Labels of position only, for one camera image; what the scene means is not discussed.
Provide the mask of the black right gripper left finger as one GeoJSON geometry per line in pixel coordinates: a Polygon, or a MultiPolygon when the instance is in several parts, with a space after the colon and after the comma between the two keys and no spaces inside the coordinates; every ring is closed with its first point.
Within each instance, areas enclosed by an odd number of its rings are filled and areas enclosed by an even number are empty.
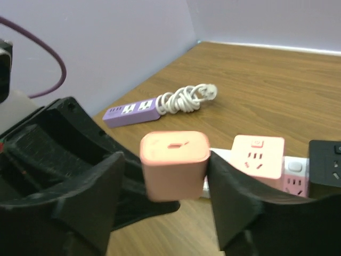
{"type": "Polygon", "coordinates": [[[124,166],[114,153],[70,180],[1,202],[1,255],[105,255],[124,166]]]}

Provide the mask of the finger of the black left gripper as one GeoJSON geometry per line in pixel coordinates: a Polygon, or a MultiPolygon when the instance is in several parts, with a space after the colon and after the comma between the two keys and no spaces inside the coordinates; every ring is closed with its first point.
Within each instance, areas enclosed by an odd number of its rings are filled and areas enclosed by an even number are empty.
{"type": "Polygon", "coordinates": [[[141,162],[136,155],[106,134],[73,97],[40,107],[1,132],[6,155],[14,161],[33,190],[77,177],[114,153],[124,160],[110,215],[112,230],[146,218],[176,212],[178,201],[156,203],[147,198],[141,162]]]}

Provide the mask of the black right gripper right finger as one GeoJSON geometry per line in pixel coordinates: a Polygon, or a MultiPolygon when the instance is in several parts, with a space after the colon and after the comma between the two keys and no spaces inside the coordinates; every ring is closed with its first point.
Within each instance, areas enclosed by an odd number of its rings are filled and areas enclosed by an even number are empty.
{"type": "Polygon", "coordinates": [[[221,251],[226,255],[340,255],[340,196],[291,195],[213,153],[207,171],[221,251]]]}

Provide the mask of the pink cube socket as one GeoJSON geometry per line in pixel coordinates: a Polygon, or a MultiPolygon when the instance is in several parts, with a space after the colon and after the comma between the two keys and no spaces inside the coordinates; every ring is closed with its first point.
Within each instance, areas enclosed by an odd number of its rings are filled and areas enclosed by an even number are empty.
{"type": "Polygon", "coordinates": [[[237,135],[229,163],[236,169],[265,182],[282,178],[285,140],[282,137],[237,135]]]}

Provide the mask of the small pink plug adapter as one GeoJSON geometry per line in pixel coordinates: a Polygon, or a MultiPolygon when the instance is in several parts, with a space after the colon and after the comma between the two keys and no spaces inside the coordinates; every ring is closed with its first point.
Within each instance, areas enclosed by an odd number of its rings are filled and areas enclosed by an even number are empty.
{"type": "Polygon", "coordinates": [[[145,188],[153,202],[201,197],[210,144],[198,131],[155,131],[140,141],[145,188]]]}

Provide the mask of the black cube socket adapter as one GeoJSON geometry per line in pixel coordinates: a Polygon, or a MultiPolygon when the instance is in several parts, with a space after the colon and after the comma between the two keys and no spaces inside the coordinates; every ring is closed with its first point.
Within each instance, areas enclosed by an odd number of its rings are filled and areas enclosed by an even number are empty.
{"type": "Polygon", "coordinates": [[[308,160],[310,197],[340,194],[340,141],[311,140],[308,160]]]}

